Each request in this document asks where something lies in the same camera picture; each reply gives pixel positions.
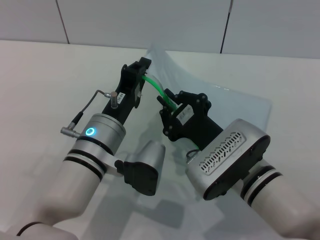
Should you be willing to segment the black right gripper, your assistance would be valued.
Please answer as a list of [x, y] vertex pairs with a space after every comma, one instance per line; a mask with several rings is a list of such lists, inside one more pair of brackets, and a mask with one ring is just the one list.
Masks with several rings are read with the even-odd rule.
[[157, 96], [157, 101], [162, 105], [159, 111], [163, 125], [163, 134], [170, 141], [185, 138], [191, 140], [199, 150], [204, 150], [223, 129], [208, 117], [212, 104], [204, 93], [190, 93], [180, 91], [174, 94], [168, 88], [164, 90], [177, 109], [167, 103], [163, 97]]

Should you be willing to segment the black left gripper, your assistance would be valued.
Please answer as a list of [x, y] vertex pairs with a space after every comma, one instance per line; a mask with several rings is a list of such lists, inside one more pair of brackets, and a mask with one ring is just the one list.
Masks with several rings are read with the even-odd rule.
[[118, 107], [113, 109], [109, 102], [102, 111], [102, 114], [109, 115], [118, 120], [122, 125], [127, 120], [133, 108], [137, 108], [140, 104], [138, 93], [142, 92], [145, 84], [147, 71], [152, 60], [141, 57], [139, 61], [135, 61], [131, 65], [126, 64], [121, 69], [120, 81], [115, 90], [121, 97]]

